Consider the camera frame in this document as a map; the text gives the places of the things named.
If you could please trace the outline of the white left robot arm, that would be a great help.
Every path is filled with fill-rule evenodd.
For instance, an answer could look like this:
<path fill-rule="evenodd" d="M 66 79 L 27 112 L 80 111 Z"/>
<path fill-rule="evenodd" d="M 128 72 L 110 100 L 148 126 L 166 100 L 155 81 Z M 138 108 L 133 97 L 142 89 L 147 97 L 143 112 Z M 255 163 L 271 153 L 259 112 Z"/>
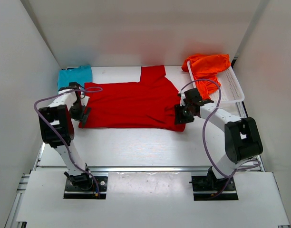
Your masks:
<path fill-rule="evenodd" d="M 91 112 L 91 108 L 86 107 L 89 97 L 82 96 L 81 89 L 79 83 L 70 82 L 67 87 L 59 89 L 58 96 L 49 106 L 36 109 L 42 140 L 61 156 L 68 169 L 65 176 L 73 185 L 92 182 L 88 166 L 73 144 L 75 133 L 72 120 L 84 127 Z"/>

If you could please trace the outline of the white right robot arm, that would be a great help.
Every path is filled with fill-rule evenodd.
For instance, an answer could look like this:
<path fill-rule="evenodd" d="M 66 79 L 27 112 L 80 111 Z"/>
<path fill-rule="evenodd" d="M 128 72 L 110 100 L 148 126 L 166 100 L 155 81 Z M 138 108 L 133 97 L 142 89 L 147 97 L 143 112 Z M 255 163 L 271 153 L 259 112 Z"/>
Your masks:
<path fill-rule="evenodd" d="M 212 166 L 208 177 L 212 180 L 231 178 L 241 165 L 262 154 L 263 145 L 256 121 L 251 117 L 241 118 L 224 109 L 211 99 L 203 100 L 196 88 L 178 94 L 180 104 L 175 105 L 175 124 L 192 123 L 195 117 L 204 119 L 202 141 Z M 225 155 L 214 163 L 206 144 L 206 126 L 212 123 L 224 133 Z"/>

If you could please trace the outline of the teal t shirt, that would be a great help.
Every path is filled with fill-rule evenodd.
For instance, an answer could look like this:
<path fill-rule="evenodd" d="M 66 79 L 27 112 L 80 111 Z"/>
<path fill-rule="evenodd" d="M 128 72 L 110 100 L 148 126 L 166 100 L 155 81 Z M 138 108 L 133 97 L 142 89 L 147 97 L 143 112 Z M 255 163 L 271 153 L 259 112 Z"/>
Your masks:
<path fill-rule="evenodd" d="M 77 82 L 84 86 L 85 82 L 92 82 L 93 74 L 90 65 L 79 66 L 76 68 L 60 70 L 58 73 L 58 90 L 62 87 L 69 86 L 71 82 Z"/>

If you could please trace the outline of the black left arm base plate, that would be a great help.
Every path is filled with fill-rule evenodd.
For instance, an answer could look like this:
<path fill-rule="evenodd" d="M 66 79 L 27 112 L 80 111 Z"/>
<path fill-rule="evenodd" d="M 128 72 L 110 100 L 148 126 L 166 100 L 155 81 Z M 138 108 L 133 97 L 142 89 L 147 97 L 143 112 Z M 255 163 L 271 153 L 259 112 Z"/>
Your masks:
<path fill-rule="evenodd" d="M 107 176 L 95 176 L 98 183 L 99 192 L 93 179 L 86 178 L 86 175 L 80 175 L 78 178 L 71 177 L 64 172 L 67 177 L 63 198 L 64 199 L 89 199 L 89 200 L 105 200 L 107 196 Z"/>

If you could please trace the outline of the red t shirt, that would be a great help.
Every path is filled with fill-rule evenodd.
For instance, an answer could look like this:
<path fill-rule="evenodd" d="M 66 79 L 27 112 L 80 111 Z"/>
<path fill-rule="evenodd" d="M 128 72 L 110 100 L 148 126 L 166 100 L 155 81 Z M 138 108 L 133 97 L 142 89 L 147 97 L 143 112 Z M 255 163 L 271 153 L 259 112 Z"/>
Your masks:
<path fill-rule="evenodd" d="M 157 128 L 183 132 L 185 124 L 175 124 L 178 90 L 166 78 L 165 67 L 141 68 L 139 82 L 84 85 L 89 92 L 91 112 L 80 128 Z"/>

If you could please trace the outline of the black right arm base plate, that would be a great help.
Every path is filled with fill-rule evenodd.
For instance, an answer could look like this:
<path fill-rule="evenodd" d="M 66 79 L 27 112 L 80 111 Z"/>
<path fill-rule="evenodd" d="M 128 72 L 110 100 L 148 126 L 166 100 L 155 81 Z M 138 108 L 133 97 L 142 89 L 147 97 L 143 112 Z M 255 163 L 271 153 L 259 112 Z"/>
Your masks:
<path fill-rule="evenodd" d="M 207 176 L 192 176 L 189 183 L 193 188 L 194 201 L 239 199 L 233 177 L 211 181 Z"/>

